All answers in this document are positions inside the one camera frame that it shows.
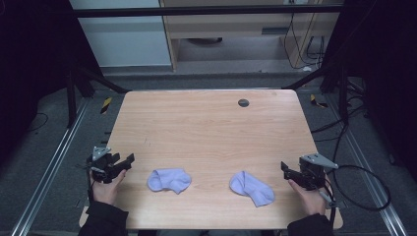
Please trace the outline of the dark curtain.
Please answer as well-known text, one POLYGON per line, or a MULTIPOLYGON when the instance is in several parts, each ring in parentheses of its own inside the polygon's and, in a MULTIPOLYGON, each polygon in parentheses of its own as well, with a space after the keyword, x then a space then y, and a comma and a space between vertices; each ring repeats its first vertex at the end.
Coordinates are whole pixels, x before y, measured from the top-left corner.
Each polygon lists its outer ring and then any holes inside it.
POLYGON ((417 0, 342 0, 325 61, 341 45, 390 153, 417 182, 417 0))
POLYGON ((66 86, 66 48, 75 63, 100 74, 70 0, 0 0, 0 167, 12 158, 38 102, 66 86))

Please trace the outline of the person's left hand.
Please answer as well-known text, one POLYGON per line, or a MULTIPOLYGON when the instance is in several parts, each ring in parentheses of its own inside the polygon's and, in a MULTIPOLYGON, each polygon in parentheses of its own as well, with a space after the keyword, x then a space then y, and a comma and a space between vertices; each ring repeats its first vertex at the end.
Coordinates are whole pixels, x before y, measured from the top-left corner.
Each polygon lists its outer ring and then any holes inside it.
POLYGON ((118 189, 121 182, 126 176, 126 170, 122 170, 111 183, 101 183, 95 181, 92 177, 90 178, 89 187, 92 192, 92 199, 95 202, 100 202, 113 206, 116 201, 118 189))

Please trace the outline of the light purple sock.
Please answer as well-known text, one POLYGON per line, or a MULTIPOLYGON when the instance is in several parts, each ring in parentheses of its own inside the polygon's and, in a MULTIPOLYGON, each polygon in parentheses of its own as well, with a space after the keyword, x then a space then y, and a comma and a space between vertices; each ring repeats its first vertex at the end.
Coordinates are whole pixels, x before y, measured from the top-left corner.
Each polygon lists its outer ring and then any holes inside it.
POLYGON ((185 191, 191 183, 191 176, 182 168, 155 169, 147 180, 152 191, 169 190, 177 195, 185 191))
POLYGON ((275 201, 273 189, 247 171, 234 174, 229 188, 238 195, 249 197, 255 207, 267 206, 275 201))

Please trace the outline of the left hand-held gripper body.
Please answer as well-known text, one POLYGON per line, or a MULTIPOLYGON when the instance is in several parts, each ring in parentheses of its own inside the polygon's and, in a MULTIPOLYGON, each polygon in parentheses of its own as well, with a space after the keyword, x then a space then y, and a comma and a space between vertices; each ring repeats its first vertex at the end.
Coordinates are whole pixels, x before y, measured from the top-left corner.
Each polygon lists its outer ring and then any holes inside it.
POLYGON ((94 147, 91 156, 87 159, 87 167, 92 172, 92 178, 97 182, 111 183, 118 176, 111 162, 110 147, 94 147))

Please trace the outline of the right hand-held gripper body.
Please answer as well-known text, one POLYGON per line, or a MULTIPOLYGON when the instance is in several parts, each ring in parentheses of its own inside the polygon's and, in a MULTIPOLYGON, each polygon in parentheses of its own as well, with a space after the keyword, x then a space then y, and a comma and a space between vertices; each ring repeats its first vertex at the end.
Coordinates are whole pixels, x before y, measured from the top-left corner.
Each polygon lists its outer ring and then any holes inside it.
POLYGON ((337 169, 338 165, 319 153, 302 155, 299 158, 301 176, 297 184, 311 191, 320 189, 326 184, 325 169, 337 169))

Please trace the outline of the black horizontal frame bar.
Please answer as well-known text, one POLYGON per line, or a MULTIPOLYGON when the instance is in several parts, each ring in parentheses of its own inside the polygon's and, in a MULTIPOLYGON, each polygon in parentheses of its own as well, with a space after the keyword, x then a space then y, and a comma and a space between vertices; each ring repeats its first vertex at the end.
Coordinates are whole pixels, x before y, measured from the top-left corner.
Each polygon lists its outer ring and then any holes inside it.
POLYGON ((291 13, 336 13, 343 4, 330 5, 254 5, 254 6, 201 6, 126 9, 85 9, 73 10, 78 18, 105 17, 154 17, 154 16, 205 16, 240 14, 291 14, 291 13))

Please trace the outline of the aluminium floor rail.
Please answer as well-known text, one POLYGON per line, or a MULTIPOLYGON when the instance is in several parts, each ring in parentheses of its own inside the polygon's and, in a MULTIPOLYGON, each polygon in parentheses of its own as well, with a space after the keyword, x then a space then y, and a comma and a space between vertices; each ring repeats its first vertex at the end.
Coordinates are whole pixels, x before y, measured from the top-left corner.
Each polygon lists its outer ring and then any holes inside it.
POLYGON ((62 161, 66 157, 69 147, 76 136, 80 125, 85 117, 90 99, 82 98, 80 106, 77 108, 76 118, 73 124, 66 129, 57 149, 54 151, 45 172, 37 184, 25 210, 19 217, 10 236, 27 236, 30 228, 46 198, 47 193, 58 173, 62 161))
POLYGON ((388 200, 382 180, 378 180, 369 162, 366 160, 356 138, 348 127, 345 128, 345 139, 352 153, 354 166, 364 168, 362 177, 379 213, 391 236, 409 236, 394 206, 388 200))

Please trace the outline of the black metal stand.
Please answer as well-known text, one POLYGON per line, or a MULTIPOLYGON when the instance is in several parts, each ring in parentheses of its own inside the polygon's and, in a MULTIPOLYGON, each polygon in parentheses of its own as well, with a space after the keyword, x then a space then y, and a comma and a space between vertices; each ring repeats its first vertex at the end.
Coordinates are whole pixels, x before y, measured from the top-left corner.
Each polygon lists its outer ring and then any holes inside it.
POLYGON ((310 81, 323 77, 323 81, 320 86, 322 92, 330 92, 338 87, 338 114, 344 124, 348 123, 347 112, 347 86, 348 76, 347 69, 343 64, 330 63, 322 66, 315 72, 310 73, 301 80, 283 87, 283 89, 299 89, 301 86, 309 83, 310 81))
POLYGON ((82 97, 92 97, 95 89, 92 87, 90 81, 98 82, 99 84, 109 88, 117 93, 127 93, 126 88, 117 86, 106 80, 103 76, 94 73, 82 66, 70 66, 65 70, 65 82, 67 90, 67 104, 68 104, 68 128, 71 128, 77 119, 77 103, 76 103, 76 89, 82 94, 82 97))

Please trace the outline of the yellow black striped tape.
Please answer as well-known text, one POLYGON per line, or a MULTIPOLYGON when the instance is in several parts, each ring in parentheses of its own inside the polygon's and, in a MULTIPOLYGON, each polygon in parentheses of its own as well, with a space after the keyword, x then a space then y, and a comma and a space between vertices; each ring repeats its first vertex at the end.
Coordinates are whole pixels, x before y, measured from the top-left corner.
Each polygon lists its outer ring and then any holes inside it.
POLYGON ((103 104, 100 109, 100 114, 105 114, 109 108, 109 105, 112 101, 112 97, 106 97, 103 101, 103 104))
POLYGON ((328 105, 325 102, 317 102, 316 97, 313 94, 310 94, 310 103, 321 108, 328 108, 328 105))

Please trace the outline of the white cabinet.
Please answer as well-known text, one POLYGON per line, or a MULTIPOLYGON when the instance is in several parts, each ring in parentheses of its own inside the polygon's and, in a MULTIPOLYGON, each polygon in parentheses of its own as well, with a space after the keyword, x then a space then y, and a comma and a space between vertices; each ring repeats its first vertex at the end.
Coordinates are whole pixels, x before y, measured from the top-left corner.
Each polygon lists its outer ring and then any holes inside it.
MULTIPOLYGON (((158 0, 70 0, 74 10, 153 8, 158 0)), ((162 17, 79 18, 101 68, 170 66, 162 17)))

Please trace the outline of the person's right hand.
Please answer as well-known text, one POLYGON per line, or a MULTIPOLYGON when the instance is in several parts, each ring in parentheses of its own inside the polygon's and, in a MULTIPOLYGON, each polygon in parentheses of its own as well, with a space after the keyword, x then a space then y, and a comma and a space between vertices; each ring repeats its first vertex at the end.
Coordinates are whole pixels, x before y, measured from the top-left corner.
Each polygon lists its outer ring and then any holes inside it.
POLYGON ((288 180, 288 184, 300 198, 302 208, 307 215, 326 214, 327 201, 319 190, 307 191, 293 180, 288 180))

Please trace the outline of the light wooden desk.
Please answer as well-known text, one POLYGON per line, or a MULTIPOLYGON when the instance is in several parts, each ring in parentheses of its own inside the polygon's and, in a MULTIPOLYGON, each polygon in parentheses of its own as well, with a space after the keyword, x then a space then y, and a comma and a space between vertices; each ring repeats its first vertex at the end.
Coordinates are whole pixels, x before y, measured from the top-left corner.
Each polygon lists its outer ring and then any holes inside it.
MULTIPOLYGON (((158 0, 162 7, 323 5, 343 0, 158 0)), ((290 65, 298 67, 307 59, 313 37, 329 38, 338 20, 337 13, 243 14, 165 16, 169 41, 185 38, 216 38, 278 35, 290 65)))

